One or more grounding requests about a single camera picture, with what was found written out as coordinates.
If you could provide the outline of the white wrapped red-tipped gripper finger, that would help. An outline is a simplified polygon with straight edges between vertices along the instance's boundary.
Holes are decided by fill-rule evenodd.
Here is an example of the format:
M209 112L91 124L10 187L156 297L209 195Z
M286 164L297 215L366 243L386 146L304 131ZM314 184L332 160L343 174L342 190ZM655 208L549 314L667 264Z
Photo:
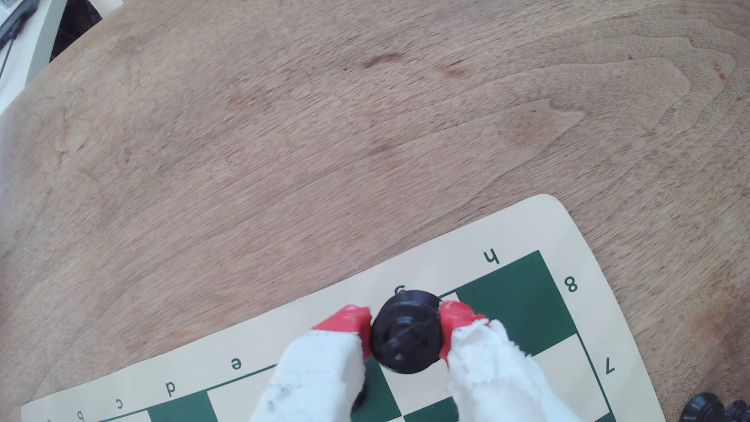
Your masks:
M370 308L349 304L284 350L250 421L350 421L370 358Z
M464 302L439 305L447 389L460 421L582 421L503 323Z

